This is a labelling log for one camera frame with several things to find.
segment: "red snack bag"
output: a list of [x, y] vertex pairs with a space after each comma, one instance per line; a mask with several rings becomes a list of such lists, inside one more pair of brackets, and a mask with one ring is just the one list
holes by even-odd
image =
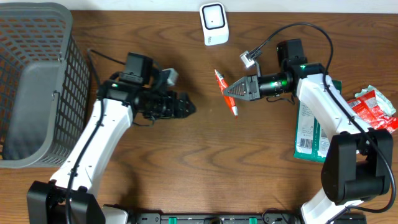
[[349, 100], [348, 105], [358, 114], [364, 121], [370, 124], [374, 129], [387, 129], [390, 133], [398, 128], [398, 119], [387, 116], [376, 101], [376, 93], [374, 90]]

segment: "white wall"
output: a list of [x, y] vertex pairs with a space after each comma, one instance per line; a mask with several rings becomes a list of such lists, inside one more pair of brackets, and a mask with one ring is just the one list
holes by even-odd
[[[51, 0], [0, 0], [49, 2]], [[197, 11], [204, 0], [53, 0], [69, 9]], [[365, 12], [398, 13], [398, 0], [220, 0], [234, 12]]]

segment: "wooden surface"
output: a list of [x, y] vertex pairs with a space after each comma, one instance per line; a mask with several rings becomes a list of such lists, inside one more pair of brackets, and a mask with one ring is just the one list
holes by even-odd
[[[73, 12], [73, 35], [90, 47], [124, 60], [128, 52], [153, 57], [180, 74], [176, 89], [187, 91], [197, 112], [187, 119], [129, 129], [120, 140], [99, 191], [99, 203], [165, 213], [293, 210], [321, 188], [322, 164], [293, 158], [297, 107], [286, 102], [238, 101], [239, 118], [225, 105], [214, 68], [232, 83], [246, 71], [239, 59], [277, 28], [297, 21], [328, 31], [335, 45], [330, 74], [343, 81], [351, 99], [374, 85], [398, 107], [398, 17], [377, 14], [228, 13], [229, 41], [206, 47], [196, 12]], [[309, 27], [283, 31], [264, 47], [263, 73], [279, 70], [281, 40], [300, 37], [310, 62], [326, 63], [328, 44]], [[95, 57], [101, 79], [122, 70]], [[91, 103], [96, 86], [93, 82]], [[138, 116], [137, 122], [145, 123]], [[398, 174], [398, 132], [393, 170]], [[34, 180], [48, 181], [55, 169], [0, 170], [0, 222], [28, 223], [26, 192]], [[389, 195], [364, 206], [381, 208]], [[398, 205], [367, 214], [368, 223], [396, 223]]]

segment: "plastic crate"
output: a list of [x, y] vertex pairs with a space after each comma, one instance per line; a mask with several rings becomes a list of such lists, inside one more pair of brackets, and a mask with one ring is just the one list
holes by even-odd
[[84, 129], [90, 73], [55, 3], [0, 4], [0, 167], [60, 166]]

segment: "metal connector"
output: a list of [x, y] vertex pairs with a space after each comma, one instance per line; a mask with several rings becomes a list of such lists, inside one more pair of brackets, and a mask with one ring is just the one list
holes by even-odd
[[250, 58], [250, 54], [248, 51], [243, 52], [240, 57], [246, 68], [250, 68], [254, 65], [254, 60]]

